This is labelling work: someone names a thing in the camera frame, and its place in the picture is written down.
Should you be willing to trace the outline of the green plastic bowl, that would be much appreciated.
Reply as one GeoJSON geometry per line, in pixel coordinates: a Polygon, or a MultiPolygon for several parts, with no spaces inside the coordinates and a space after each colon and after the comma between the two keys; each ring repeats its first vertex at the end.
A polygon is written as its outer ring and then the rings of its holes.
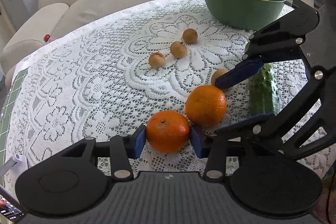
{"type": "Polygon", "coordinates": [[[288,0],[205,0],[211,15],[222,24],[259,30],[274,22],[288,0]]]}

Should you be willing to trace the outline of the white lace tablecloth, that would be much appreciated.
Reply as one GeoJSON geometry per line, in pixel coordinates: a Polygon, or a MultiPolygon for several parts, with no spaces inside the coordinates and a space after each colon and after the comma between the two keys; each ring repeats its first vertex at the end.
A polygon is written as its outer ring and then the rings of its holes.
{"type": "Polygon", "coordinates": [[[197,86],[232,69],[250,32],[225,26],[204,0],[155,0],[115,12],[24,58],[1,113],[1,162],[25,155],[33,166],[85,137],[131,134],[162,110],[184,113],[197,86]],[[187,44],[188,28],[198,41],[187,44]],[[177,59],[170,45],[182,42],[177,59]],[[155,52],[165,65],[152,68],[155,52]]]}

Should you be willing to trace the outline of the small red ball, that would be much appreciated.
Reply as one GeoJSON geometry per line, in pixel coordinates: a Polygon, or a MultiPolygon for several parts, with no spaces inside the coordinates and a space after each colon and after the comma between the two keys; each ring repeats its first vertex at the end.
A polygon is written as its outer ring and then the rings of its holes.
{"type": "Polygon", "coordinates": [[[46,34],[46,35],[44,36],[44,41],[45,41],[46,43],[50,42],[50,41],[51,41],[51,36],[50,36],[49,34],[46,34]]]}

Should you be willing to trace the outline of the small brown kiwi back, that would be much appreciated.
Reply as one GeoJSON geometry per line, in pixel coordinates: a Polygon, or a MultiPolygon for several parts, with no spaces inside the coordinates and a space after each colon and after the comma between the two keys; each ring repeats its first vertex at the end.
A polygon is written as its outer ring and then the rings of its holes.
{"type": "Polygon", "coordinates": [[[198,33],[193,28],[188,28],[182,34],[182,39],[187,44],[194,44],[198,41],[198,33]]]}

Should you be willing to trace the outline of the orange mandarin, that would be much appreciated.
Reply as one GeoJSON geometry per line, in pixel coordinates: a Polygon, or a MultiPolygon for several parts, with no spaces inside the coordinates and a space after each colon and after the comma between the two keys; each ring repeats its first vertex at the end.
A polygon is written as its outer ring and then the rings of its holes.
{"type": "Polygon", "coordinates": [[[189,121],[173,110],[154,114],[146,125],[146,138],[149,144],[162,153],[175,153],[188,142],[189,121]]]}
{"type": "Polygon", "coordinates": [[[215,127],[224,118],[227,101],[223,91],[212,85],[195,88],[186,100],[185,111],[191,122],[201,127],[215,127]]]}

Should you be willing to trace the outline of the small brown kiwi left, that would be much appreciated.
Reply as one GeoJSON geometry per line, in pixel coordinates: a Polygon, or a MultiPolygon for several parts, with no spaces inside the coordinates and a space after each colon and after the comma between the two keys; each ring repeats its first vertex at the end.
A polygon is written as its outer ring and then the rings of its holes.
{"type": "Polygon", "coordinates": [[[148,63],[152,68],[160,68],[165,65],[165,57],[161,52],[155,52],[148,58],[148,63]]]}

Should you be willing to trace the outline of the smartphone at table edge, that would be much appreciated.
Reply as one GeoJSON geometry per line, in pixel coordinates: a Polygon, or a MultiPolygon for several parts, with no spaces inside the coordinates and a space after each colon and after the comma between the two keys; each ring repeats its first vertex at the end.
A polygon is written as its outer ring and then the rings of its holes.
{"type": "Polygon", "coordinates": [[[12,197],[2,186],[0,190],[0,198],[1,215],[4,216],[9,222],[17,223],[26,215],[19,202],[14,197],[12,197]]]}

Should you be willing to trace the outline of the green cucumber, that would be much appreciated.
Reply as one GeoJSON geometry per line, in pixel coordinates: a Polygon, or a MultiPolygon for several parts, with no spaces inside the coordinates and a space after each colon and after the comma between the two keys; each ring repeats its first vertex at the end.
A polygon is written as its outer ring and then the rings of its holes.
{"type": "Polygon", "coordinates": [[[252,116],[258,114],[278,114],[280,99],[275,81],[273,64],[265,64],[259,72],[248,80],[249,112],[252,116]]]}

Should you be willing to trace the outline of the small brown kiwi front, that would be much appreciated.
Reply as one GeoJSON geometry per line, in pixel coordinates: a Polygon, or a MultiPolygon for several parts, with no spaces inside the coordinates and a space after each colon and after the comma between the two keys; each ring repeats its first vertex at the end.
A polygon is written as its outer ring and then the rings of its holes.
{"type": "Polygon", "coordinates": [[[175,58],[180,59],[187,55],[187,48],[182,42],[175,41],[170,45],[170,52],[175,58]]]}

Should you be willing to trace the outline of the small brown kiwi near gripper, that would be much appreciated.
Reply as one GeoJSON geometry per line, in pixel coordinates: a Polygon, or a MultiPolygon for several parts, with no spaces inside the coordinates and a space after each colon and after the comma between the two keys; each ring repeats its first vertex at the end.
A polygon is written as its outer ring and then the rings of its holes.
{"type": "Polygon", "coordinates": [[[211,76],[211,84],[212,86],[216,86],[216,79],[221,77],[222,75],[226,74],[228,72],[228,69],[221,68],[215,71],[211,76]]]}

